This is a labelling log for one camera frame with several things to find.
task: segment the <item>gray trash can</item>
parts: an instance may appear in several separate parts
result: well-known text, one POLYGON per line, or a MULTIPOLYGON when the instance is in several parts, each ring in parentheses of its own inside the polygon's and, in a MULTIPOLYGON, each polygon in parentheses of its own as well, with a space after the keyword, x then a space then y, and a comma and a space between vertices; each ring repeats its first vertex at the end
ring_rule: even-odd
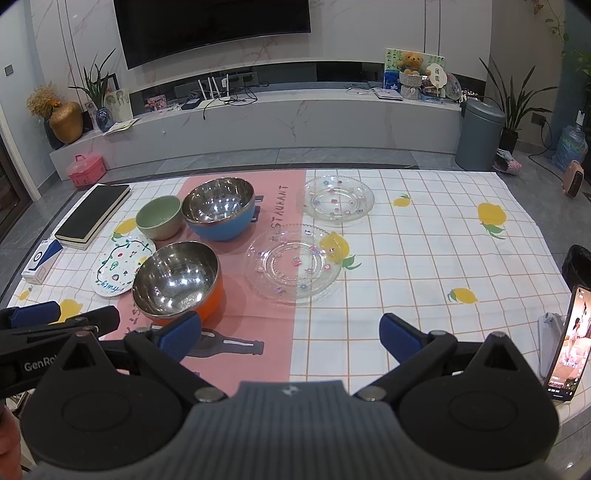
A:
POLYGON ((469 99, 457 145, 456 163, 464 170, 490 170, 504 125, 505 114, 498 107, 469 99))

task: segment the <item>tv stand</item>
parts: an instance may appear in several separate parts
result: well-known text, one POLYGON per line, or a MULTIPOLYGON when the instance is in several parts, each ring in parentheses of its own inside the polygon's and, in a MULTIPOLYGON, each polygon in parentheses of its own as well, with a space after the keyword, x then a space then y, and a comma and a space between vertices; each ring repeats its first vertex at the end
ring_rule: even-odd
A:
POLYGON ((122 132, 89 132, 52 152, 62 180, 77 154, 100 153, 107 168, 221 151, 289 147, 371 147, 454 154, 460 107, 392 102, 345 90, 258 92, 249 105, 201 102, 193 110, 140 115, 122 132))

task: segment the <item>teddy bear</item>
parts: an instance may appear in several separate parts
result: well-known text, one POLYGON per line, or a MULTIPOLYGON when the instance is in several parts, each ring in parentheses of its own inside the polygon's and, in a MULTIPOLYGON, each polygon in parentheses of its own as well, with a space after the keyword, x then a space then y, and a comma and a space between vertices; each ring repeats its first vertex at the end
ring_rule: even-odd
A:
MULTIPOLYGON (((402 60, 398 62, 398 68, 406 75, 420 75, 421 65, 423 65, 423 56, 415 51, 406 51, 402 55, 402 60)), ((426 70, 425 75, 431 75, 431 71, 426 70)))

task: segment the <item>clear glass plate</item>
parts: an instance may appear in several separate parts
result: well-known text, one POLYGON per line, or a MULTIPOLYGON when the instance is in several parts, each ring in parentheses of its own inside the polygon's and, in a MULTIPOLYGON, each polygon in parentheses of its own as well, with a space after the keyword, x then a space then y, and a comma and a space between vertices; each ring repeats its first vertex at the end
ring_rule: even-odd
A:
POLYGON ((331 234, 295 223, 270 229, 254 240, 245 271, 263 297, 295 303, 328 288, 341 267, 341 249, 331 234))
POLYGON ((365 183, 342 175, 316 177, 306 183, 304 194, 305 212, 330 223, 352 222, 374 206, 374 193, 365 183))

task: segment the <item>marble wall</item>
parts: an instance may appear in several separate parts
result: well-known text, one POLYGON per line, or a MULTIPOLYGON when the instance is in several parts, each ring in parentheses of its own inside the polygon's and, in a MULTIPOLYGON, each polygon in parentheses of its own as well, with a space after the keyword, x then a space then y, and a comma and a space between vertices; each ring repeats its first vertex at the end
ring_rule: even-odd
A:
POLYGON ((492 0, 310 0, 311 33, 231 41, 128 70, 113 0, 30 0, 35 43, 46 82, 67 99, 80 70, 115 54, 105 69, 131 92, 215 70, 307 60, 383 62, 387 47, 439 53, 451 71, 479 79, 489 56, 492 0))

